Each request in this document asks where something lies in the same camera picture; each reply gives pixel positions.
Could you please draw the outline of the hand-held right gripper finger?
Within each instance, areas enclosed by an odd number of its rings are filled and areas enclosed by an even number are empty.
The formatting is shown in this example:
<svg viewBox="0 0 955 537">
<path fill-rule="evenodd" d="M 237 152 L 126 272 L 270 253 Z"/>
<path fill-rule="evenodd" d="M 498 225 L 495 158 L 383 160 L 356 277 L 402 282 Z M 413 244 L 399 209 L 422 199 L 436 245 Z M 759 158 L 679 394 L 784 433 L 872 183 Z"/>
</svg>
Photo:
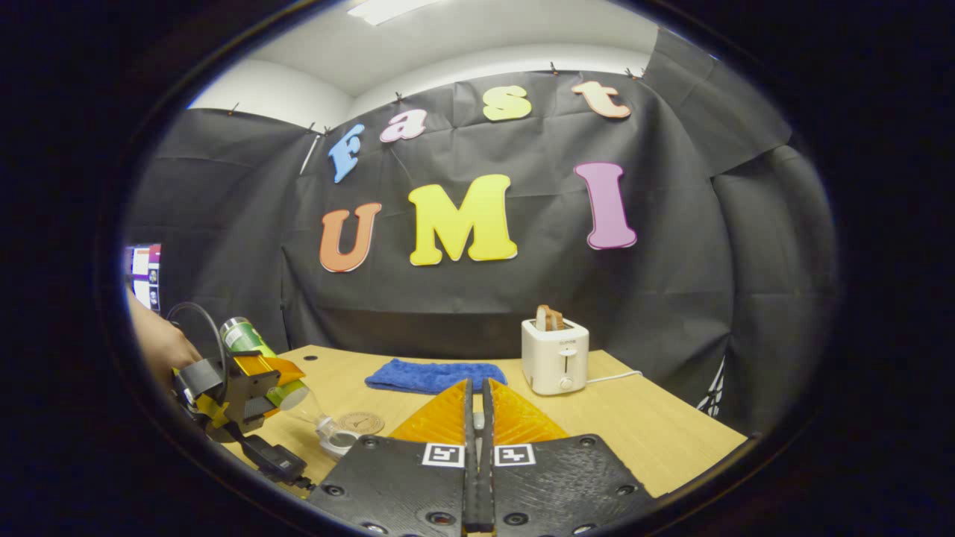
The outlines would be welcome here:
<svg viewBox="0 0 955 537">
<path fill-rule="evenodd" d="M 655 504 L 600 436 L 567 434 L 497 380 L 482 400 L 477 512 L 495 536 L 592 536 Z"/>
<path fill-rule="evenodd" d="M 437 395 L 391 436 L 361 436 L 310 505 L 369 536 L 464 536 L 478 476 L 472 380 Z"/>
</svg>

